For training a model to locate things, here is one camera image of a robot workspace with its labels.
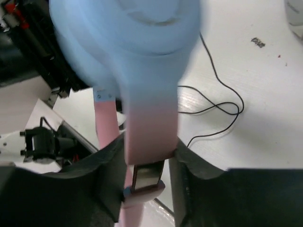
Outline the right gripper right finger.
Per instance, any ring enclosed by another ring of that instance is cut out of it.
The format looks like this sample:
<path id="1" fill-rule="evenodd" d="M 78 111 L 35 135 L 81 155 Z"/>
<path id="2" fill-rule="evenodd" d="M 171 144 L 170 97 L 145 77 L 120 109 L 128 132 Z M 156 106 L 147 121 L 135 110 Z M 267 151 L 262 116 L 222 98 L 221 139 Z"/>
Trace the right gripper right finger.
<path id="1" fill-rule="evenodd" d="M 178 143 L 169 160 L 178 227 L 300 227 L 301 169 L 221 170 Z"/>

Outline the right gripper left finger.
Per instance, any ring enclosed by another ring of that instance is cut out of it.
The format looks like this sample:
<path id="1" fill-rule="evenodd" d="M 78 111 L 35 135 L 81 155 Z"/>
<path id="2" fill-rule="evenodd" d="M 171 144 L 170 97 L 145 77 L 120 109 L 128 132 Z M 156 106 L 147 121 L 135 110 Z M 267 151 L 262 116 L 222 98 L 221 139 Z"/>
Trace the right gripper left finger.
<path id="1" fill-rule="evenodd" d="M 124 139 L 63 168 L 37 174 L 0 168 L 3 227 L 111 227 L 119 219 L 125 180 Z"/>

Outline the blue pink cat-ear headphones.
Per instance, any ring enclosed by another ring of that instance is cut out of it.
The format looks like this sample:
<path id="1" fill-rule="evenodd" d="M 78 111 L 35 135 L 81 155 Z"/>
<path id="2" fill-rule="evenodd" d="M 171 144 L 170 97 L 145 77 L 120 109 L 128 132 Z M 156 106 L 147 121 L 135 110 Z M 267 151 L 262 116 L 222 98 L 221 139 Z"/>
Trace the blue pink cat-ear headphones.
<path id="1" fill-rule="evenodd" d="M 202 2 L 52 0 L 49 11 L 65 59 L 93 89 L 101 148 L 119 135 L 115 99 L 122 101 L 127 169 L 117 225 L 138 227 L 177 148 L 178 83 L 201 36 Z"/>

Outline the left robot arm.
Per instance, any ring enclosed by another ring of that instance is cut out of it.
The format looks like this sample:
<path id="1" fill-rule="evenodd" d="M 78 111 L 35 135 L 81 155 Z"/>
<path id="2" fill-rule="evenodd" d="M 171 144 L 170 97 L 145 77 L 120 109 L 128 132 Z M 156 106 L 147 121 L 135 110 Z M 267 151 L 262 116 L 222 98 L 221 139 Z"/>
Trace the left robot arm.
<path id="1" fill-rule="evenodd" d="M 88 88 L 71 69 L 56 41 L 47 0 L 0 2 L 0 86 L 41 76 L 52 94 Z"/>

